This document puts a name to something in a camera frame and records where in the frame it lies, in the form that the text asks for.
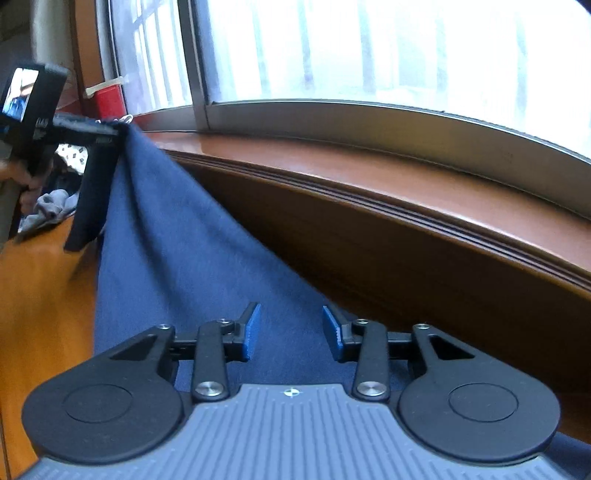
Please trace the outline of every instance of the red object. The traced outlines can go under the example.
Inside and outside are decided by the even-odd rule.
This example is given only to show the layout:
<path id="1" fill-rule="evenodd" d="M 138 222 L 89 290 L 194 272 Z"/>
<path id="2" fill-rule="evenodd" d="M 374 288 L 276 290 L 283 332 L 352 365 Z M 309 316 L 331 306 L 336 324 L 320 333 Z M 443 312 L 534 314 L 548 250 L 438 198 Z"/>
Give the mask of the red object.
<path id="1" fill-rule="evenodd" d="M 97 116 L 101 120 L 127 115 L 121 85 L 110 85 L 97 90 L 90 100 L 94 103 Z"/>

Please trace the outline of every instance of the crosshair symbol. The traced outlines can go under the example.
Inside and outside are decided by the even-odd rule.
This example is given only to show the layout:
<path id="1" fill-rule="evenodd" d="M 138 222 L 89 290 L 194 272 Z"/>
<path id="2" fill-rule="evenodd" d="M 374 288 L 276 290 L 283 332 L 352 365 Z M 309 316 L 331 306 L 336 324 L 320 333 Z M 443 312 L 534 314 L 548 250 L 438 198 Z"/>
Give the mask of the crosshair symbol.
<path id="1" fill-rule="evenodd" d="M 287 395 L 288 397 L 297 397 L 300 393 L 301 391 L 299 391 L 297 388 L 288 388 L 287 390 L 283 391 L 283 394 Z"/>

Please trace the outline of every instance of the window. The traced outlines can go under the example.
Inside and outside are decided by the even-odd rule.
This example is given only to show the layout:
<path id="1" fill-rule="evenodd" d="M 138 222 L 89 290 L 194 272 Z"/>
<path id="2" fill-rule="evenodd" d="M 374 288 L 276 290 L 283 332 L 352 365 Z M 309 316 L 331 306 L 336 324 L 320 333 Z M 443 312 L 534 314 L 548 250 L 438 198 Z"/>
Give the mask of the window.
<path id="1" fill-rule="evenodd" d="M 111 18 L 128 112 L 190 105 L 176 0 L 113 0 Z"/>
<path id="2" fill-rule="evenodd" d="M 111 0 L 111 21 L 128 110 L 161 110 L 145 129 L 378 148 L 591 218 L 576 0 Z"/>

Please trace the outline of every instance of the gray cloth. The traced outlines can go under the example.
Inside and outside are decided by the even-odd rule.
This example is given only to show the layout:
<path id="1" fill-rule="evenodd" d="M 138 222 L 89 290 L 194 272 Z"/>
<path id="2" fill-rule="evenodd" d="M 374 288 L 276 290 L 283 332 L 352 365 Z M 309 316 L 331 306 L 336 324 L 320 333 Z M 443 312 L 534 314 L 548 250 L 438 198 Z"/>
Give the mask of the gray cloth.
<path id="1" fill-rule="evenodd" d="M 21 222 L 19 233 L 25 235 L 48 225 L 61 223 L 76 211 L 77 205 L 78 192 L 69 196 L 65 190 L 54 190 L 41 195 L 33 213 Z"/>

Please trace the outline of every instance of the gray ridged plate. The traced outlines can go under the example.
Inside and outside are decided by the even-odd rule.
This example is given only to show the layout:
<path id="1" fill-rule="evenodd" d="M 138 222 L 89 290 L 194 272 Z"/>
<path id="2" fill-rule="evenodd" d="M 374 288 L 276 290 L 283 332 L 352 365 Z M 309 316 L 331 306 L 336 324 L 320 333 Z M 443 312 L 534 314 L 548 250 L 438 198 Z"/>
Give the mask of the gray ridged plate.
<path id="1" fill-rule="evenodd" d="M 299 394 L 293 395 L 293 389 Z M 243 385 L 201 404 L 167 443 L 106 466 L 42 459 L 26 480 L 554 480 L 570 477 L 543 456 L 518 465 L 454 463 L 400 428 L 388 407 L 341 385 Z"/>

